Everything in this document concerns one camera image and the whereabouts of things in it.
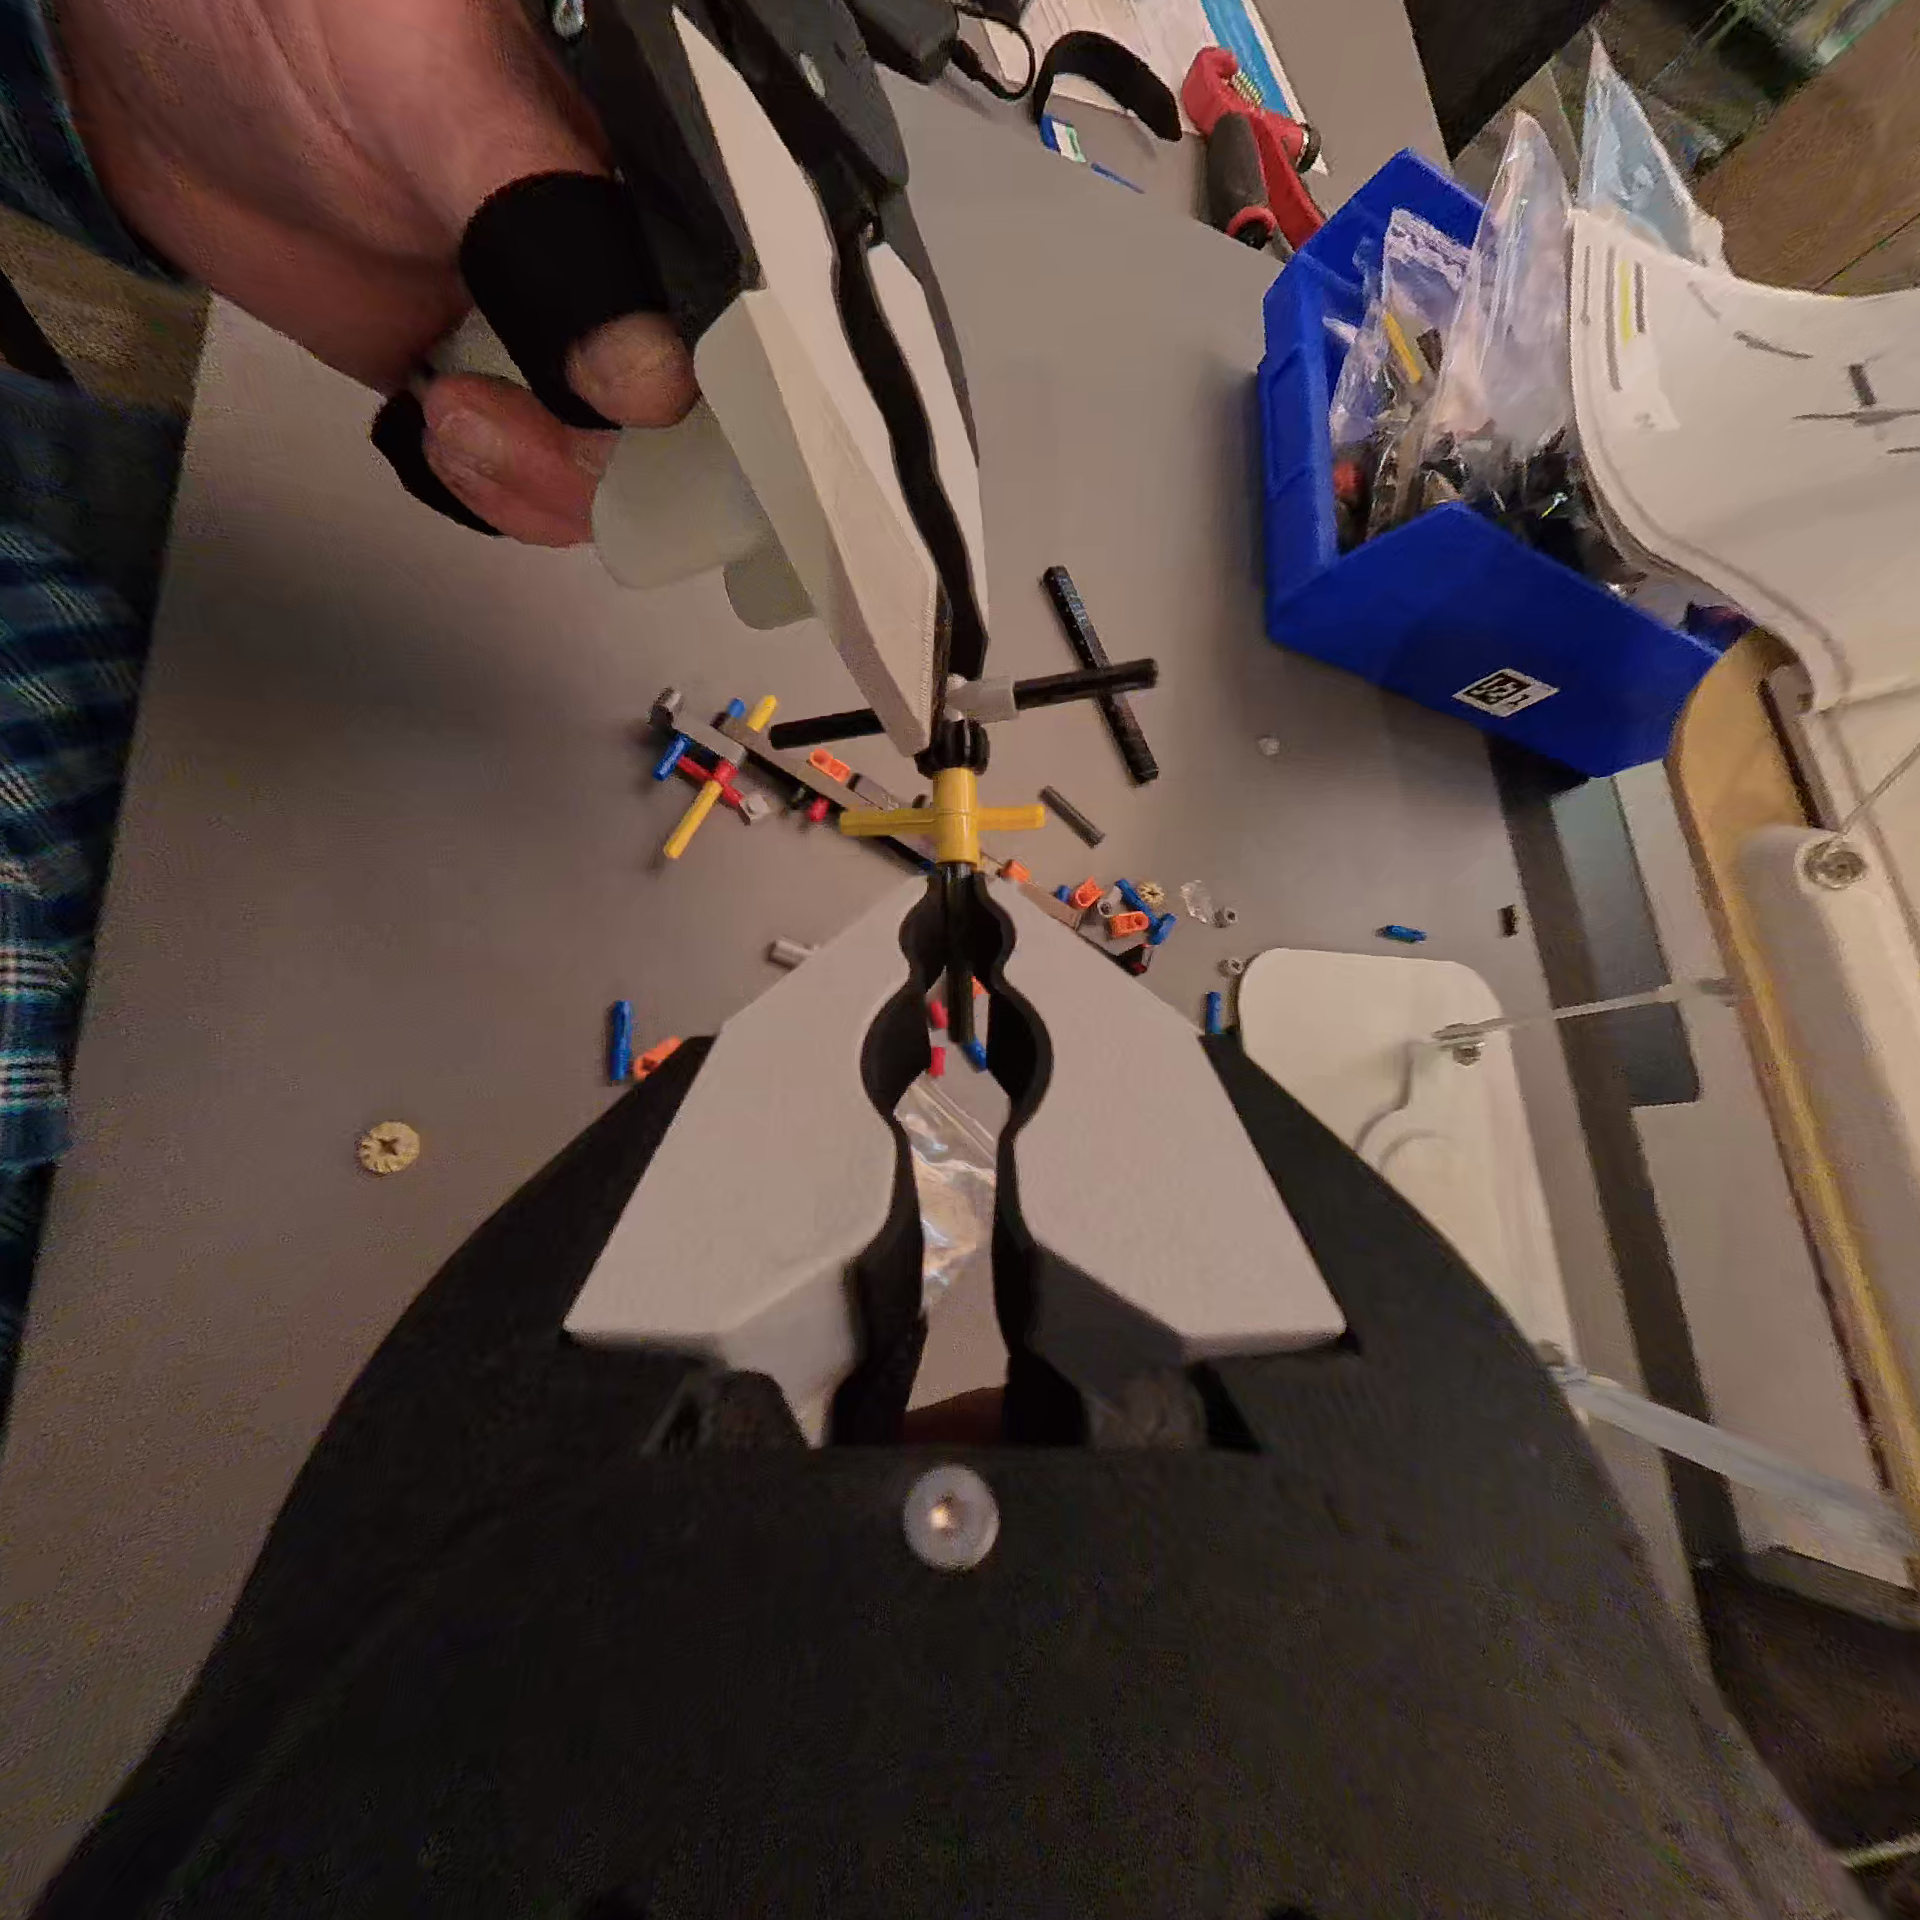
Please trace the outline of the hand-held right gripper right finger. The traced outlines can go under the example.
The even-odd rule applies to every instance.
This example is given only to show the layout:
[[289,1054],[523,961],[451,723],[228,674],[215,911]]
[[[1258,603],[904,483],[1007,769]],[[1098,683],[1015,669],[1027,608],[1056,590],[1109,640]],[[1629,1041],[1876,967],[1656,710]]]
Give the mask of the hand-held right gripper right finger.
[[1079,1448],[1097,1419],[1204,1428],[1192,1371],[1310,1354],[1348,1317],[1187,1017],[1022,893],[972,881],[988,991],[1002,1435]]

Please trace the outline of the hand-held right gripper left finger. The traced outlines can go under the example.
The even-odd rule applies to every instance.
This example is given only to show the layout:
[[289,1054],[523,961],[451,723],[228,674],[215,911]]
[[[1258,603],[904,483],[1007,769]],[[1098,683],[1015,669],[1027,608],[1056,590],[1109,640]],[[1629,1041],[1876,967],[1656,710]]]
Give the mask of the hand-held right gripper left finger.
[[726,1019],[639,1175],[562,1332],[779,1383],[803,1435],[861,1358],[854,1260],[892,1209],[891,1113],[861,1045],[908,982],[924,881],[896,884]]

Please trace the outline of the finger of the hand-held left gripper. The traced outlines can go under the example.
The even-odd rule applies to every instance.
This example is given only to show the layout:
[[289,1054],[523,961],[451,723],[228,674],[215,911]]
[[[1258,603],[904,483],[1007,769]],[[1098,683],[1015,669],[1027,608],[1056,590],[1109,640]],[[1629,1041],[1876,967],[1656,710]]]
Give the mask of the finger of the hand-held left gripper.
[[899,120],[850,14],[673,14],[697,172],[738,289],[693,357],[801,592],[900,752],[932,718],[940,619],[837,306],[837,209],[907,201]]
[[932,256],[900,193],[837,209],[837,306],[932,569],[937,683],[988,662],[988,569],[969,380]]

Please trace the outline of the person's left forearm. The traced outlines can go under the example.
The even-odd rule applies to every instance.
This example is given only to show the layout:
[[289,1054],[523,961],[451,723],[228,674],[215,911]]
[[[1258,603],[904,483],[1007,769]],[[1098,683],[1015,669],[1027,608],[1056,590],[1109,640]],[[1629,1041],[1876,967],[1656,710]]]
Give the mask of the person's left forearm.
[[66,97],[45,2],[4,2],[4,203],[132,275],[185,283],[108,203]]

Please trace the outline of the long black lego beam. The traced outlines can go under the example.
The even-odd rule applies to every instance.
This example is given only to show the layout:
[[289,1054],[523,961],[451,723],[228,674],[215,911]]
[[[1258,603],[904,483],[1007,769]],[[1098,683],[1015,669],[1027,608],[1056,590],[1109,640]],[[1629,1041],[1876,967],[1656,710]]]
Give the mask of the long black lego beam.
[[[1060,619],[1060,627],[1067,637],[1067,644],[1071,644],[1079,665],[1084,672],[1097,672],[1097,669],[1113,665],[1113,657],[1109,657],[1097,627],[1091,623],[1089,608],[1087,608],[1081,590],[1075,587],[1071,571],[1065,565],[1051,565],[1043,571],[1040,583],[1051,603],[1055,615]],[[1151,748],[1142,732],[1130,695],[1128,691],[1098,691],[1097,707],[1109,730],[1113,741],[1118,744],[1128,778],[1137,788],[1157,782],[1157,776],[1161,776],[1157,756],[1151,752]]]

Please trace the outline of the pile of clear lego bags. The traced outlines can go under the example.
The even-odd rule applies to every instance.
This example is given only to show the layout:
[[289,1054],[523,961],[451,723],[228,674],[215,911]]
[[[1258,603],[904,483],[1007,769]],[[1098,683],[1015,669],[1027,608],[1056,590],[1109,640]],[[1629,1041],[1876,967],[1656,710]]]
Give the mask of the pile of clear lego bags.
[[1353,553],[1440,506],[1467,506],[1528,550],[1645,609],[1681,579],[1617,542],[1588,472],[1573,397],[1575,211],[1723,266],[1720,221],[1695,201],[1656,117],[1588,34],[1580,163],[1521,105],[1472,241],[1401,207],[1367,270],[1367,310],[1330,407],[1337,543]]

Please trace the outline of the person's left hand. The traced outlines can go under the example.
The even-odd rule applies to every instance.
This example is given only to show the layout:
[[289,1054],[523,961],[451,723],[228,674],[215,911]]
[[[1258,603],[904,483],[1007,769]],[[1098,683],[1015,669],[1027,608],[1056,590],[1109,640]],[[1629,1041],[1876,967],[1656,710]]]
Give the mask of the person's left hand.
[[613,172],[520,5],[68,2],[53,40],[141,242],[360,386],[414,386],[425,464],[504,538],[591,538],[610,430],[491,376],[425,376],[474,306],[477,211],[523,178]]

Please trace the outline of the clear plastic zip bag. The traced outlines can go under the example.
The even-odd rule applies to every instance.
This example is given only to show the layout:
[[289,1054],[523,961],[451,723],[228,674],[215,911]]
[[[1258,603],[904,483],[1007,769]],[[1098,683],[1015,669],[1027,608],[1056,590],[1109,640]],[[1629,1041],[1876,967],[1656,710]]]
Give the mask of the clear plastic zip bag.
[[911,1150],[922,1223],[922,1308],[936,1313],[958,1284],[991,1264],[995,1221],[995,1132],[940,1082],[920,1078],[899,1101]]

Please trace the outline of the white book stand wooden board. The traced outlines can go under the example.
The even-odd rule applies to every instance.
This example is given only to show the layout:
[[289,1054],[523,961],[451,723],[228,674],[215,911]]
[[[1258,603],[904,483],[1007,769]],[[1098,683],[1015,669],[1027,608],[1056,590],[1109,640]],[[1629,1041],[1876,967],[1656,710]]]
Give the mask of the white book stand wooden board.
[[1250,1057],[1476,1267],[1677,1538],[1915,1620],[1915,683],[1775,637],[1602,792],[1645,987],[1508,1015],[1443,958],[1270,947]]

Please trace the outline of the black power bank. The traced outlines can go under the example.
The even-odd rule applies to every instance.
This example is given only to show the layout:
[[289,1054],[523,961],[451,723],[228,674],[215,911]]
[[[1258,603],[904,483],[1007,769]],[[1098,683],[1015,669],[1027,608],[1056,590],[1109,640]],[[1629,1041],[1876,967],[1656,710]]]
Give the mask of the black power bank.
[[958,9],[951,2],[848,2],[871,59],[916,81],[937,81],[958,43]]

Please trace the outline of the printed paper sheet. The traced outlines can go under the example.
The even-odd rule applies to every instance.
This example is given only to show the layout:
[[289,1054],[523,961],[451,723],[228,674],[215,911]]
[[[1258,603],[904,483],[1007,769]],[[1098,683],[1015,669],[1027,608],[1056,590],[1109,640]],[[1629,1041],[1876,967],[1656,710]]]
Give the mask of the printed paper sheet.
[[1040,52],[1067,32],[1109,36],[1170,89],[1195,56],[1216,46],[1237,59],[1269,108],[1289,117],[1299,108],[1299,89],[1253,2],[1027,2],[1019,27]]

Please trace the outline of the blue bin with square sticker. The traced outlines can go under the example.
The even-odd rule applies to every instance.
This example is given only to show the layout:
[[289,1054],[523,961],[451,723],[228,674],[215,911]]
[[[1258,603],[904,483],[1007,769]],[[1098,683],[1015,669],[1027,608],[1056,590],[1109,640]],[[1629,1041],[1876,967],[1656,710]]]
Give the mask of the blue bin with square sticker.
[[1270,641],[1349,672],[1591,778],[1658,761],[1723,661],[1570,565],[1448,505],[1339,550],[1331,388],[1364,271],[1409,209],[1472,242],[1480,201],[1406,149],[1339,203],[1261,303],[1254,388],[1261,599]]

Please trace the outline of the black monitor back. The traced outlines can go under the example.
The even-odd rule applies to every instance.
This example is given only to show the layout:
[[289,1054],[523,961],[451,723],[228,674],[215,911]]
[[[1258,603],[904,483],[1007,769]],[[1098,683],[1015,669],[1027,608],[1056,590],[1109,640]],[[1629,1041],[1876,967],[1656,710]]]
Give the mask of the black monitor back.
[[1607,2],[1406,2],[1430,104],[1450,158]]

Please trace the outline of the instruction booklet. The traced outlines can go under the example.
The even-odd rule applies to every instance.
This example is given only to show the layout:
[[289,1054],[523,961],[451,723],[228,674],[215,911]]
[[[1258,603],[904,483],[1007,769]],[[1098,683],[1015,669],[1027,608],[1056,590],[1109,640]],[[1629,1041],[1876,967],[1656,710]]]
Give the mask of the instruction booklet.
[[1760,285],[1580,209],[1570,348],[1629,543],[1785,640],[1815,707],[1915,689],[1915,289]]

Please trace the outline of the black lego frame assembly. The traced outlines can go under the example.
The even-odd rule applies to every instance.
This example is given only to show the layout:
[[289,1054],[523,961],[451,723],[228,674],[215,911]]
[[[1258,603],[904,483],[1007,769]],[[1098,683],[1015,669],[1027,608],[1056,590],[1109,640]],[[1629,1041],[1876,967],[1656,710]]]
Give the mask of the black lego frame assembly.
[[[775,751],[767,730],[775,723],[775,699],[745,707],[733,699],[726,707],[701,710],[684,698],[684,689],[665,687],[651,710],[651,723],[663,740],[660,757],[653,769],[657,782],[684,778],[701,796],[713,796],[713,809],[733,810],[745,823],[755,823],[779,804],[784,810],[811,822],[815,826],[837,826],[846,809],[924,809],[929,798],[911,804],[899,801],[870,774],[861,774],[829,748],[816,751]],[[1032,876],[1027,862],[1002,855],[994,847],[980,854],[980,871],[1025,891],[1043,911],[1061,922],[1071,932],[1108,951],[1133,975],[1149,970],[1149,958],[1178,926],[1170,911],[1154,917],[1142,911],[1137,881],[1118,876],[1101,881],[1105,896],[1093,911],[1079,914],[1061,896],[1081,881],[1065,881],[1046,891]],[[1149,958],[1130,961],[1137,947],[1147,947]]]

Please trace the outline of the red handled tool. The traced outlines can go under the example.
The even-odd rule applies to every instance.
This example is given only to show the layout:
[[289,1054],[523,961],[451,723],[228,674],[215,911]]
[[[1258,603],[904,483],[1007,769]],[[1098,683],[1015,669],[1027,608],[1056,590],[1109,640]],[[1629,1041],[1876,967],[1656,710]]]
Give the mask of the red handled tool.
[[1269,108],[1258,85],[1224,46],[1195,52],[1182,105],[1204,142],[1204,215],[1224,234],[1289,260],[1324,228],[1307,188],[1322,158],[1319,131]]

